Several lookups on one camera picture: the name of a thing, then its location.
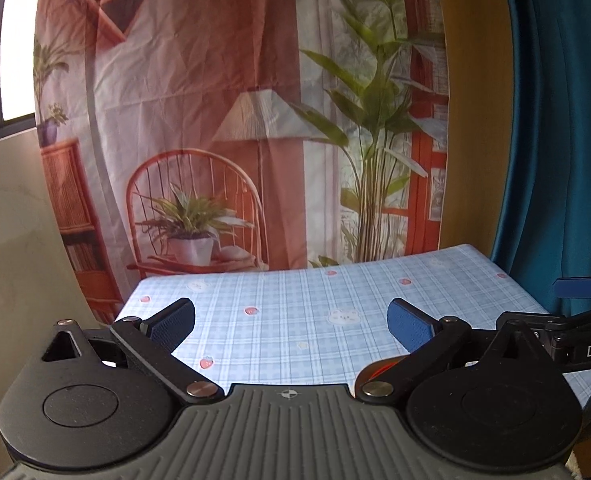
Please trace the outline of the orange square plate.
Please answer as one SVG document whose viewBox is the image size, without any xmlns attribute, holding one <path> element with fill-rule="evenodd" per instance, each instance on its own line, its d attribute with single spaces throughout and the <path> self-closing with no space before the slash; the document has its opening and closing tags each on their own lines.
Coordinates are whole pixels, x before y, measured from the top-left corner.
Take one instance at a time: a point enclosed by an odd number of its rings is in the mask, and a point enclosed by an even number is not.
<svg viewBox="0 0 591 480">
<path fill-rule="evenodd" d="M 356 399 L 383 401 L 399 396 L 408 386 L 402 377 L 401 363 L 406 356 L 397 356 L 365 366 L 354 382 Z"/>
</svg>

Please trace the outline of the teal curtain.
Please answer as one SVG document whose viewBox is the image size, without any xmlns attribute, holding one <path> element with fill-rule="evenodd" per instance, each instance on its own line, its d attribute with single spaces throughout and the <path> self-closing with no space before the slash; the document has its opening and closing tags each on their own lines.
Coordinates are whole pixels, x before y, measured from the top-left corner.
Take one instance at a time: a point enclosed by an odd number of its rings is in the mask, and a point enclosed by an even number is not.
<svg viewBox="0 0 591 480">
<path fill-rule="evenodd" d="M 508 0 L 509 164 L 492 259 L 553 314 L 557 278 L 591 275 L 591 0 Z"/>
</svg>

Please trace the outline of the blue plaid tablecloth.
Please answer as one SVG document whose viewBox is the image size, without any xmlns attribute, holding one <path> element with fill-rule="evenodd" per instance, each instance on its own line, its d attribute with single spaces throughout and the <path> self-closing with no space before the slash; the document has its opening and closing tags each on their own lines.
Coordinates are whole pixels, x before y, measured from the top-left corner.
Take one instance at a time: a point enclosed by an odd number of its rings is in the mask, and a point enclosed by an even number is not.
<svg viewBox="0 0 591 480">
<path fill-rule="evenodd" d="M 367 365 L 406 351 L 387 326 L 395 298 L 474 328 L 494 327 L 505 311 L 543 310 L 470 245 L 330 268 L 155 276 L 120 315 L 149 318 L 180 298 L 192 300 L 196 325 L 173 354 L 223 389 L 352 386 Z"/>
</svg>

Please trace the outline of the printed room scene backdrop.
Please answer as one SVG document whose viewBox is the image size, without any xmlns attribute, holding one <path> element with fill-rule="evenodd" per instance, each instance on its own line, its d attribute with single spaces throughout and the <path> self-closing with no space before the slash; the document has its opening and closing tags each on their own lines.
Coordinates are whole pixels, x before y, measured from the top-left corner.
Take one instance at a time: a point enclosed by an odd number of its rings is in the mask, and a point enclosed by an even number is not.
<svg viewBox="0 0 591 480">
<path fill-rule="evenodd" d="M 440 240 L 441 0 L 38 0 L 45 179 L 90 311 L 154 275 Z"/>
</svg>

